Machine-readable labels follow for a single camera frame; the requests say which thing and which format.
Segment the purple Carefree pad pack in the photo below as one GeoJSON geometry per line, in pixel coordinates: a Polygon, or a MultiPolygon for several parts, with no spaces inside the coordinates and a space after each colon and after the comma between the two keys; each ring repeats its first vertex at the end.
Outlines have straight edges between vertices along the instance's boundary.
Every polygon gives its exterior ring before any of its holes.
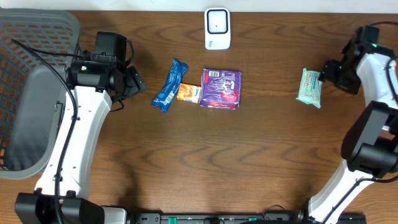
{"type": "Polygon", "coordinates": [[[203,69],[199,105],[235,110],[241,97],[242,72],[203,69]]]}

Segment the teal wet wipes pack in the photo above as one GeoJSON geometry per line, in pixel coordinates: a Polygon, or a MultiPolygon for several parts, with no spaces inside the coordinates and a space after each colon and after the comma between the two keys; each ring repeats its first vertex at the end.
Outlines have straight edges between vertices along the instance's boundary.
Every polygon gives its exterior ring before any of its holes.
{"type": "Polygon", "coordinates": [[[321,108],[322,84],[319,80],[320,72],[310,71],[304,68],[302,70],[302,79],[298,89],[297,100],[321,108]]]}

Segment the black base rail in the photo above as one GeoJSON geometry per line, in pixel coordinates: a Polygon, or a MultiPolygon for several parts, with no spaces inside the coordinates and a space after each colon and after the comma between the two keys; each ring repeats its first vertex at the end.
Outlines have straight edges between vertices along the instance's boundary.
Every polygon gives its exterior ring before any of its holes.
{"type": "Polygon", "coordinates": [[[130,224],[241,224],[241,223],[300,223],[288,213],[267,213],[250,215],[161,215],[141,213],[128,215],[125,223],[130,224]]]}

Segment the orange Kleenex tissue pack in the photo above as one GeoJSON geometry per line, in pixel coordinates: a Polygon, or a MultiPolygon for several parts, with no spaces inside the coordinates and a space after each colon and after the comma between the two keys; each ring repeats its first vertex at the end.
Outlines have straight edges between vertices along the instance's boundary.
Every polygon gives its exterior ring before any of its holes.
{"type": "Polygon", "coordinates": [[[191,103],[199,103],[200,92],[200,86],[181,83],[177,93],[177,99],[191,103]]]}

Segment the grey plastic mesh basket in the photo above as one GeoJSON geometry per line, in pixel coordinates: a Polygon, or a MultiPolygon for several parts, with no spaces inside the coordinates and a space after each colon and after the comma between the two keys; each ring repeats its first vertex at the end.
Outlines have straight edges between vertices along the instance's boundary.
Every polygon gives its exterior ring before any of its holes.
{"type": "Polygon", "coordinates": [[[25,179],[47,165],[65,104],[58,78],[30,53],[65,75],[79,54],[80,24],[66,11],[1,9],[1,178],[25,179]]]}

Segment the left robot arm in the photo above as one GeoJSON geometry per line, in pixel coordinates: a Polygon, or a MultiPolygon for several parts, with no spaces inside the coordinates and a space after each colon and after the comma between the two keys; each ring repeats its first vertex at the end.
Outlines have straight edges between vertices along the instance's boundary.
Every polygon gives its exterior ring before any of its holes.
{"type": "Polygon", "coordinates": [[[62,124],[49,163],[32,194],[17,196],[15,211],[22,223],[131,223],[122,207],[100,206],[88,200],[90,170],[98,136],[115,97],[124,100],[145,90],[135,67],[128,67],[117,84],[115,67],[77,61],[69,76],[72,96],[67,98],[62,124]]]}

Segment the blue snack wrapper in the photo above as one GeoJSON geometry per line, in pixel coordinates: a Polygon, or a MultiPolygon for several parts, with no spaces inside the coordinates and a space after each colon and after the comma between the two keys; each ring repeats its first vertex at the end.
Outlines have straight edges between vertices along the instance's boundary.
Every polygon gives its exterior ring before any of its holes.
{"type": "Polygon", "coordinates": [[[168,112],[174,96],[178,93],[183,76],[188,69],[189,66],[186,63],[174,58],[165,85],[151,105],[159,107],[163,113],[168,112]]]}

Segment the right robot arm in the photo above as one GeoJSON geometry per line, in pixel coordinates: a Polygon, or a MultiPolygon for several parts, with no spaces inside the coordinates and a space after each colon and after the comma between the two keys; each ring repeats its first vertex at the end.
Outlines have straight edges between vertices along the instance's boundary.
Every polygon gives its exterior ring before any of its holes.
{"type": "Polygon", "coordinates": [[[351,42],[343,55],[324,66],[321,78],[350,93],[362,88],[366,108],[342,142],[337,170],[300,217],[312,223],[337,223],[362,190],[397,172],[397,138],[380,136],[383,130],[397,135],[397,55],[372,42],[351,42]]]}

